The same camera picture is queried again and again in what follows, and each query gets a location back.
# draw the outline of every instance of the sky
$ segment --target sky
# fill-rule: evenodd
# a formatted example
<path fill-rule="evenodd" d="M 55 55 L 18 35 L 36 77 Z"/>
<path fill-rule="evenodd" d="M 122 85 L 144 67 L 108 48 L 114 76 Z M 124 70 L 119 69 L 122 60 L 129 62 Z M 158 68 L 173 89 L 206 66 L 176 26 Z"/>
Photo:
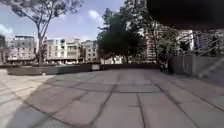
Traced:
<path fill-rule="evenodd" d="M 98 27 L 103 25 L 102 15 L 105 9 L 118 11 L 123 3 L 124 0 L 84 0 L 78 13 L 67 13 L 52 20 L 46 36 L 95 40 L 100 32 Z M 37 30 L 31 20 L 17 16 L 9 7 L 0 4 L 0 33 L 6 37 L 26 35 L 36 38 Z"/>

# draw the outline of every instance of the paved plaza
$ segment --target paved plaza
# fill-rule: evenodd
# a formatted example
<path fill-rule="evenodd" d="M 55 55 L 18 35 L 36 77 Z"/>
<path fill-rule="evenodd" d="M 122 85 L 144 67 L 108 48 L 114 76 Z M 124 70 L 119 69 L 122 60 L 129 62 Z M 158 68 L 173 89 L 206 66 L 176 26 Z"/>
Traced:
<path fill-rule="evenodd" d="M 2 73 L 0 128 L 224 128 L 224 88 L 158 70 Z"/>

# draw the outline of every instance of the green foliage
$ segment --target green foliage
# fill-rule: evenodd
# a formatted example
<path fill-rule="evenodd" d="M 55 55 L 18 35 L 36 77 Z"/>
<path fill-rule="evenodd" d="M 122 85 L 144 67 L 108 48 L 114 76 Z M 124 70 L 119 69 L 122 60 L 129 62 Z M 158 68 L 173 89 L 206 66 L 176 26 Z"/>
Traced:
<path fill-rule="evenodd" d="M 144 49 L 145 41 L 138 31 L 128 27 L 130 19 L 127 15 L 124 11 L 115 13 L 106 9 L 103 15 L 105 27 L 97 37 L 101 57 L 136 56 Z"/>
<path fill-rule="evenodd" d="M 81 7 L 82 0 L 0 0 L 0 3 L 11 7 L 18 16 L 27 17 L 34 22 L 41 50 L 51 20 L 67 12 L 76 13 Z"/>

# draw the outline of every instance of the white building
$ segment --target white building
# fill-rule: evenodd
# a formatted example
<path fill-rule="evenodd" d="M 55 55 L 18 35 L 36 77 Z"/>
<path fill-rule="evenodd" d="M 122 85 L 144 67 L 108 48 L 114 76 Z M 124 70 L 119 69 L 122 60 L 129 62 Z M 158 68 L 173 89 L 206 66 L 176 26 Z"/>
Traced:
<path fill-rule="evenodd" d="M 30 63 L 35 58 L 36 42 L 32 36 L 15 36 L 8 42 L 8 61 L 12 63 Z"/>
<path fill-rule="evenodd" d="M 75 64 L 81 59 L 79 39 L 48 39 L 45 43 L 50 63 Z"/>
<path fill-rule="evenodd" d="M 179 31 L 179 35 L 176 38 L 178 44 L 187 43 L 189 44 L 190 50 L 193 51 L 194 49 L 194 34 L 192 30 L 181 30 Z"/>
<path fill-rule="evenodd" d="M 85 50 L 85 62 L 94 62 L 98 59 L 98 45 L 94 41 L 87 40 L 83 42 L 82 47 Z"/>

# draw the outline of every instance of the stone tile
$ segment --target stone tile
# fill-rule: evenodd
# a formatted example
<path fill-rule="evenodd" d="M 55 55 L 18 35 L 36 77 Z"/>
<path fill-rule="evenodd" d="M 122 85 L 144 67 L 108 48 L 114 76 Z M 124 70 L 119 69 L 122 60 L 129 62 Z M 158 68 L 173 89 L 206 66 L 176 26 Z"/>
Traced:
<path fill-rule="evenodd" d="M 99 110 L 100 105 L 75 101 L 53 117 L 73 126 L 85 126 L 93 121 Z"/>
<path fill-rule="evenodd" d="M 28 88 L 28 89 L 25 89 L 25 90 L 21 90 L 21 91 L 18 91 L 18 92 L 15 92 L 15 94 L 19 97 L 23 97 L 23 96 L 26 96 L 26 95 L 31 95 L 33 92 L 35 92 L 35 88 Z"/>
<path fill-rule="evenodd" d="M 161 92 L 155 85 L 117 86 L 116 92 Z"/>
<path fill-rule="evenodd" d="M 19 85 L 19 86 L 10 87 L 10 90 L 12 92 L 17 92 L 17 91 L 25 90 L 25 89 L 28 89 L 28 88 L 31 88 L 31 87 L 29 85 Z"/>
<path fill-rule="evenodd" d="M 35 88 L 35 91 L 41 91 L 41 90 L 49 89 L 49 88 L 52 88 L 52 87 L 54 87 L 54 86 L 51 86 L 49 84 L 42 84 L 40 86 L 36 86 L 36 87 L 34 86 L 32 88 Z"/>
<path fill-rule="evenodd" d="M 15 113 L 0 119 L 1 128 L 31 128 L 47 116 L 32 107 L 19 109 Z"/>
<path fill-rule="evenodd" d="M 5 86 L 0 86 L 0 91 L 7 89 Z"/>
<path fill-rule="evenodd" d="M 84 93 L 85 91 L 82 90 L 71 89 L 47 99 L 37 100 L 33 105 L 41 111 L 51 115 Z"/>
<path fill-rule="evenodd" d="M 107 106 L 94 128 L 143 128 L 139 107 Z"/>
<path fill-rule="evenodd" d="M 0 96 L 6 95 L 6 94 L 12 94 L 12 91 L 10 89 L 5 89 L 0 91 Z"/>
<path fill-rule="evenodd" d="M 106 93 L 106 92 L 89 92 L 87 95 L 81 98 L 80 101 L 95 103 L 95 104 L 102 104 L 103 102 L 106 101 L 108 96 L 109 96 L 109 93 Z"/>
<path fill-rule="evenodd" d="M 89 84 L 83 83 L 78 85 L 76 88 L 84 89 L 84 90 L 92 90 L 92 91 L 104 91 L 109 92 L 112 89 L 113 85 L 108 84 Z"/>
<path fill-rule="evenodd" d="M 16 97 L 14 94 L 6 94 L 6 95 L 2 95 L 0 96 L 0 105 L 5 103 L 5 102 L 9 102 L 11 100 L 17 99 L 18 97 Z"/>
<path fill-rule="evenodd" d="M 45 121 L 43 124 L 35 128 L 71 128 L 71 127 L 62 122 L 59 122 L 55 119 L 50 118 L 47 121 Z"/>
<path fill-rule="evenodd" d="M 215 106 L 221 108 L 222 110 L 224 110 L 224 96 L 208 99 L 208 101 L 214 104 Z"/>
<path fill-rule="evenodd" d="M 177 101 L 180 104 L 192 101 L 200 101 L 200 98 L 194 96 L 193 94 L 185 90 L 170 91 L 169 94 L 175 101 Z"/>
<path fill-rule="evenodd" d="M 107 105 L 138 106 L 137 94 L 113 93 Z"/>
<path fill-rule="evenodd" d="M 200 128 L 224 126 L 224 113 L 203 101 L 181 104 L 180 107 Z"/>
<path fill-rule="evenodd" d="M 176 106 L 143 107 L 146 128 L 197 128 Z"/>
<path fill-rule="evenodd" d="M 50 83 L 51 85 L 56 85 L 56 86 L 65 86 L 65 87 L 75 87 L 78 82 L 71 82 L 71 81 L 55 81 Z"/>
<path fill-rule="evenodd" d="M 163 93 L 144 93 L 139 94 L 140 101 L 144 107 L 167 107 L 174 104 Z"/>
<path fill-rule="evenodd" d="M 23 103 L 22 100 L 16 99 L 16 100 L 12 100 L 10 102 L 7 102 L 5 104 L 1 104 L 0 105 L 0 118 L 4 117 L 6 115 L 9 115 L 11 113 L 16 112 L 19 109 L 23 109 L 27 107 L 26 104 Z"/>
<path fill-rule="evenodd" d="M 44 101 L 50 97 L 53 97 L 57 93 L 65 91 L 67 88 L 64 87 L 52 87 L 45 89 L 43 91 L 34 92 L 30 96 L 22 96 L 21 98 L 26 100 L 29 104 L 38 104 L 41 101 Z"/>

